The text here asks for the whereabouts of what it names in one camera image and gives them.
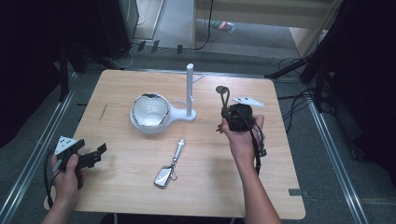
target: forearm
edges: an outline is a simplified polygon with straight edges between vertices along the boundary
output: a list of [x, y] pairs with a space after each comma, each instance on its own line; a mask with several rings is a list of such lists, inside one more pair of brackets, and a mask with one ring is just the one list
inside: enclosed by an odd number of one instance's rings
[[55, 202], [42, 221], [42, 224], [65, 224], [67, 223], [71, 212], [72, 209], [66, 207], [66, 205]]
[[281, 223], [252, 164], [236, 162], [245, 197], [246, 223]]

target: bowl rim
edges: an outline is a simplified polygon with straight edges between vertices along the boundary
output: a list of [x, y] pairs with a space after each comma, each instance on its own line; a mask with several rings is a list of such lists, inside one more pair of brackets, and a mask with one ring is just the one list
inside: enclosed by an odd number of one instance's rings
[[[156, 100], [156, 99], [160, 98], [160, 99], [163, 99], [165, 101], [166, 113], [163, 115], [163, 119], [161, 120], [161, 122], [158, 125], [144, 125], [144, 124], [141, 124], [137, 120], [136, 116], [134, 115], [134, 108], [135, 108], [136, 102], [142, 97], [147, 97], [150, 100]], [[160, 95], [158, 93], [155, 93], [155, 92], [147, 92], [147, 93], [141, 94], [140, 96], [138, 96], [136, 98], [136, 100], [134, 100], [134, 106], [132, 107], [132, 117], [134, 118], [134, 121], [136, 122], [137, 125], [139, 125], [140, 127], [143, 127], [143, 128], [160, 128], [161, 125], [165, 122], [165, 119], [168, 117], [169, 113], [170, 113], [169, 102], [165, 99], [165, 97], [163, 97], [162, 95]]]

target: key fob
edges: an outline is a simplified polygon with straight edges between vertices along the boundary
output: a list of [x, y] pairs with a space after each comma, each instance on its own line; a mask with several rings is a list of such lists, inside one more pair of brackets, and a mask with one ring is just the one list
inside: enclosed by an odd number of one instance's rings
[[171, 178], [172, 167], [164, 166], [161, 171], [155, 177], [154, 185], [160, 189], [164, 189], [166, 185], [169, 183], [169, 179]]

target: white object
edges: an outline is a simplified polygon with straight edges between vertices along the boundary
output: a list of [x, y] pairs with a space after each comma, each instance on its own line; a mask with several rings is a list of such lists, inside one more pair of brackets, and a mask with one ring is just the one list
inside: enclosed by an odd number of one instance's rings
[[194, 65], [189, 63], [187, 65], [187, 116], [191, 116], [192, 110], [192, 75], [194, 73]]
[[157, 93], [145, 93], [134, 102], [130, 118], [132, 124], [143, 133], [160, 133], [174, 121], [193, 121], [196, 111], [191, 110], [187, 116], [186, 109], [171, 105], [163, 96]]
[[256, 105], [256, 106], [264, 107], [264, 103], [254, 100], [250, 96], [248, 96], [248, 97], [234, 97], [233, 101], [237, 102], [241, 105]]
[[55, 148], [55, 155], [59, 155], [77, 142], [76, 139], [61, 136]]

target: gray floor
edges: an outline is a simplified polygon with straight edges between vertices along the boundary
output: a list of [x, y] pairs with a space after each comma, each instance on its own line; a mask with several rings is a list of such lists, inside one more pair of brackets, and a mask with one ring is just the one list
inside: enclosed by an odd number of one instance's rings
[[[174, 2], [166, 0], [167, 5], [165, 6], [172, 3]], [[169, 13], [166, 8], [163, 14], [166, 17], [165, 13]], [[197, 46], [199, 46], [199, 41], [204, 40], [206, 34], [206, 29], [199, 28], [199, 22], [205, 23], [204, 21], [198, 21], [197, 23]], [[184, 70], [187, 63], [194, 63], [197, 72], [230, 73], [238, 74], [241, 77], [262, 78], [263, 74], [278, 70], [278, 63], [281, 59], [295, 58], [298, 55], [297, 50], [293, 48], [293, 42], [290, 33], [288, 33], [289, 29], [236, 24], [237, 27], [233, 34], [214, 31], [212, 38], [216, 41], [211, 42], [211, 46], [207, 46], [207, 49], [201, 52], [184, 51], [182, 54], [176, 54], [174, 49], [159, 49], [157, 53], [150, 53], [149, 48], [141, 52], [133, 49], [131, 51], [133, 62], [126, 69]], [[166, 27], [169, 26], [164, 24], [161, 27], [160, 25], [159, 30], [169, 30]], [[163, 43], [166, 43], [166, 41], [173, 43], [175, 39], [164, 37], [161, 40]], [[228, 51], [230, 49], [238, 49], [238, 51]], [[118, 60], [118, 63], [127, 64], [130, 60], [131, 56], [126, 53]], [[105, 69], [100, 64], [90, 60], [88, 62], [89, 70], [85, 75], [78, 75], [75, 83], [76, 92], [50, 140], [49, 145], [51, 147], [55, 146], [60, 135], [72, 136], [74, 134], [78, 120], [85, 109], [80, 104], [89, 102], [96, 81], [101, 71]], [[289, 61], [283, 61], [281, 67], [287, 63]], [[303, 87], [298, 81], [297, 73], [276, 80], [278, 96], [296, 95]], [[17, 137], [10, 144], [0, 149], [1, 204], [6, 201], [9, 190], [17, 180], [34, 147], [38, 144], [37, 141], [57, 106], [59, 94], [59, 89], [56, 89], [49, 95], [42, 106], [25, 123]], [[280, 101], [279, 103], [282, 114], [289, 112], [290, 100]], [[353, 160], [348, 142], [336, 117], [332, 114], [323, 114], [323, 117], [326, 120], [337, 152], [361, 199], [369, 223], [395, 223], [396, 188], [391, 185], [388, 174], [375, 163]], [[354, 223], [345, 194], [340, 187], [309, 108], [295, 113], [288, 139], [300, 187], [302, 191], [307, 192], [304, 196], [306, 217], [302, 220], [283, 221], [285, 223]], [[42, 165], [40, 165], [26, 190], [12, 223], [39, 222], [47, 213], [42, 207], [44, 197]], [[71, 217], [70, 223], [99, 223], [104, 215], [102, 213], [76, 212]]]

